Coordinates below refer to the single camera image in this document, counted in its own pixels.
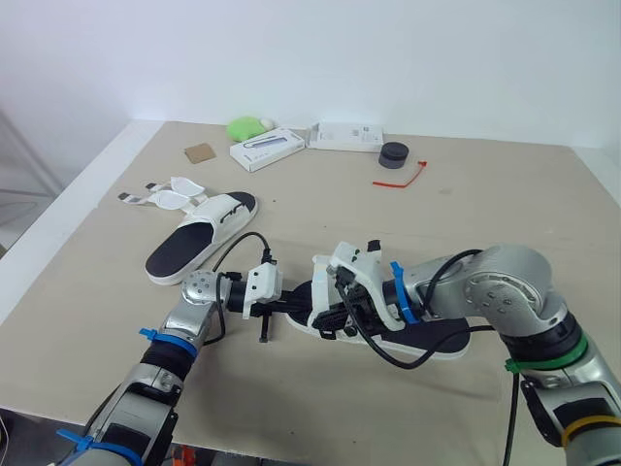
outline beige tabletop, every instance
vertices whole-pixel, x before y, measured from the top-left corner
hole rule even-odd
[[[248,229],[270,241],[285,287],[311,278],[311,258],[338,241],[380,239],[390,260],[416,264],[500,242],[542,252],[557,289],[620,375],[620,212],[567,148],[430,137],[387,137],[429,165],[408,189],[372,186],[389,174],[376,156],[303,150],[250,174],[228,155],[221,126],[169,122],[82,223],[0,326],[0,404],[84,423],[138,362],[179,300],[151,283],[147,256],[181,215],[133,208],[121,191],[185,176],[211,193],[246,190],[259,212]],[[183,149],[209,143],[192,165]],[[253,240],[224,270],[259,259]],[[227,337],[201,352],[178,405],[175,442],[313,465],[499,464],[507,429],[507,351],[494,334],[468,353],[403,371],[365,346],[303,334],[281,316],[271,342],[260,321],[228,316]],[[520,404],[514,465],[564,464]]]

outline slipper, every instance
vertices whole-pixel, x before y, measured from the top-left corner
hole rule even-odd
[[[157,284],[181,282],[244,228],[258,209],[256,198],[247,192],[208,197],[202,186],[182,177],[164,184],[149,183],[146,188],[151,193],[147,197],[123,192],[118,199],[133,206],[154,204],[186,213],[173,234],[147,259],[147,275]]]
[[[312,282],[302,283],[292,292],[296,299],[308,302],[309,308],[305,312],[287,314],[288,322],[296,329],[317,338],[367,345],[358,332],[345,332],[343,329],[350,319],[345,311],[333,312],[335,305],[341,303],[341,298],[334,287],[334,277],[326,272],[330,257],[316,255],[312,260],[314,262]],[[319,325],[323,327],[321,330],[316,328],[319,321],[323,323]],[[466,329],[468,326],[464,318],[421,321],[416,325],[407,325],[402,330],[375,335],[373,339],[384,350],[421,356],[445,335]],[[468,350],[469,343],[469,333],[458,335],[443,344],[432,358],[461,357]]]
[[[192,209],[149,256],[145,264],[148,277],[157,284],[181,282],[248,225],[257,210],[256,198],[247,192],[210,197]]]

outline green cable tie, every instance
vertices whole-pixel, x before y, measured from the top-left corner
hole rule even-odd
[[[567,354],[557,357],[555,359],[547,359],[545,361],[516,361],[515,359],[508,359],[505,361],[505,369],[512,374],[519,374],[524,369],[539,369],[542,371],[552,371],[554,369],[560,369],[565,366],[569,366],[574,361],[582,357],[589,344],[584,334],[580,337],[578,344]]]

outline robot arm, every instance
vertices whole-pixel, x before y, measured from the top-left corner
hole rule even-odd
[[[321,331],[330,323],[340,339],[372,339],[420,321],[483,316],[507,346],[507,368],[524,378],[522,391],[539,431],[566,449],[568,464],[621,462],[621,387],[551,288],[550,266],[540,254],[497,246],[407,269],[393,263],[389,281],[382,278],[380,257],[378,242],[371,242],[366,252],[341,243],[332,256],[316,258],[307,324]],[[62,464],[160,464],[172,441],[183,381],[206,342],[218,298],[245,318],[262,316],[264,339],[272,310],[309,307],[281,291],[281,283],[269,262],[250,271],[247,282],[204,270],[191,274],[160,328],[141,331],[151,345],[85,435],[61,433],[77,444]]]
[[[564,447],[571,466],[621,464],[621,385],[551,287],[543,256],[510,245],[471,250],[402,270],[389,286],[377,279],[377,257],[376,250],[341,243],[327,271],[346,294],[366,288],[385,328],[485,317],[507,346],[507,369],[524,378],[522,392],[545,440]],[[392,287],[396,302],[381,293]],[[358,314],[353,320],[361,333],[384,331],[376,316]]]

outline cable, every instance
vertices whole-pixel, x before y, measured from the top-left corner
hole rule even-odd
[[[268,240],[265,239],[265,237],[261,234],[261,233],[257,233],[256,231],[248,231],[246,233],[244,233],[242,236],[240,236],[237,240],[235,240],[233,243],[231,243],[231,246],[229,246],[226,251],[220,256],[219,259],[217,259],[217,262],[215,262],[215,265],[212,268],[212,271],[215,272],[217,270],[217,268],[220,266],[220,264],[222,263],[222,261],[224,260],[224,258],[229,255],[229,252],[231,252],[231,250],[233,250],[233,248],[238,245],[243,239],[247,238],[248,236],[256,236],[259,240],[261,240],[261,242],[263,243],[263,253],[265,255],[265,250],[267,250],[267,254],[270,253],[270,245],[268,244]]]
[[[449,333],[447,335],[444,335],[442,338],[437,340],[418,359],[416,359],[416,360],[414,360],[412,362],[402,361],[402,360],[397,359],[396,357],[391,356],[390,354],[388,354],[388,352],[386,352],[384,349],[379,347],[379,345],[376,343],[376,341],[367,333],[367,331],[365,330],[362,322],[358,318],[358,315],[356,314],[356,311],[353,309],[353,306],[351,306],[351,303],[349,302],[349,298],[345,294],[345,290],[344,290],[343,284],[337,282],[336,287],[337,287],[337,291],[341,295],[341,299],[343,300],[343,304],[345,305],[345,308],[347,309],[347,313],[351,316],[351,319],[353,320],[353,323],[358,328],[358,331],[360,332],[360,335],[362,335],[362,338],[365,339],[365,342],[367,342],[369,344],[369,346],[372,348],[372,350],[375,351],[379,357],[381,357],[385,361],[391,363],[392,365],[400,367],[402,369],[415,369],[417,367],[422,366],[431,356],[434,355],[434,353],[436,351],[438,351],[440,349],[440,347],[444,343],[446,343],[446,341],[450,340],[451,338],[453,338],[453,337],[455,337],[457,335],[461,335],[462,333],[474,333],[474,332],[483,332],[483,331],[494,330],[494,327],[492,327],[491,325],[476,325],[474,327],[466,328],[466,329],[463,329],[463,330],[457,330],[455,332],[452,332],[452,333]]]
[[[481,250],[463,250],[462,252],[453,255],[450,259],[442,264],[440,269],[438,269],[434,276],[429,280],[429,284],[427,285],[427,291],[425,292],[425,297],[423,298],[422,302],[423,311],[429,311],[429,305],[431,304],[431,298],[434,296],[436,285],[438,284],[442,276],[446,273],[446,271],[450,269],[453,264],[463,259],[464,257],[468,257],[469,255],[477,255],[480,252]]]
[[[207,340],[203,346],[211,345],[212,343],[219,342],[224,338],[226,334],[226,324],[224,323],[224,310],[222,309],[222,299],[220,298],[220,281],[224,277],[222,272],[218,272],[217,277],[215,278],[215,305],[217,308],[217,316],[220,319],[220,334],[217,337],[211,338]]]
[[[520,382],[520,375],[513,374],[513,389],[511,390],[511,408],[508,413],[507,442],[505,443],[505,458],[503,466],[508,466],[511,460],[511,448],[513,447],[513,434],[515,433],[515,419],[517,418],[517,388]]]
[[[4,464],[4,459],[7,457],[7,451],[9,451],[9,431],[7,430],[7,426],[4,423],[4,419],[0,416],[0,424],[2,424],[2,430],[4,430],[4,435],[7,438],[7,445],[4,446],[4,452],[2,453],[2,459],[0,459],[0,466]]]

